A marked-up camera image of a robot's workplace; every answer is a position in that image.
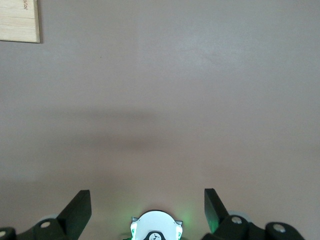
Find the wooden cutting board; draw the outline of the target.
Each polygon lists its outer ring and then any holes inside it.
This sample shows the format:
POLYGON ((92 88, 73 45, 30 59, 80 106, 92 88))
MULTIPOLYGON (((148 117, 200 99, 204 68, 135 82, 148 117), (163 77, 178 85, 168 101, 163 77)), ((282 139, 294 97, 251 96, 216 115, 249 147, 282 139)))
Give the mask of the wooden cutting board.
POLYGON ((38 0, 0 0, 0 41, 41 42, 38 0))

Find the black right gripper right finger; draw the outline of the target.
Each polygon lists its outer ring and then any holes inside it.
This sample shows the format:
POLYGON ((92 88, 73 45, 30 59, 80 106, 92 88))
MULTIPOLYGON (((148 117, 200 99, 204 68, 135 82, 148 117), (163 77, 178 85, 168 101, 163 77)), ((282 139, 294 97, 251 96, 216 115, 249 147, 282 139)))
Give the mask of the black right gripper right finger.
POLYGON ((229 214, 216 190, 204 190, 204 212, 210 232, 201 240, 304 240, 293 226, 269 222, 262 229, 238 214, 229 214))

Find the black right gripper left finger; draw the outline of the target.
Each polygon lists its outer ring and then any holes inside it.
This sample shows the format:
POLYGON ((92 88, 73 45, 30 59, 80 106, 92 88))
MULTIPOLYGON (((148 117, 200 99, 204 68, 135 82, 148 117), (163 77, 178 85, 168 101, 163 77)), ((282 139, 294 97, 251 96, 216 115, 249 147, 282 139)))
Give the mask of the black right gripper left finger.
POLYGON ((57 217, 41 220, 25 232, 0 227, 0 240, 78 240, 91 216, 90 191, 80 190, 57 217))

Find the brown table mat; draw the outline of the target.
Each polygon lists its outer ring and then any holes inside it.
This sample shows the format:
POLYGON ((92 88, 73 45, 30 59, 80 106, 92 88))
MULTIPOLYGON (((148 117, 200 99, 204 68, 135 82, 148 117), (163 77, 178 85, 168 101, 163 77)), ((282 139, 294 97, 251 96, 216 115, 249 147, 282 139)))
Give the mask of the brown table mat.
POLYGON ((320 240, 320 0, 38 0, 0 41, 0 227, 90 190, 80 240, 150 209, 209 231, 204 190, 320 240))

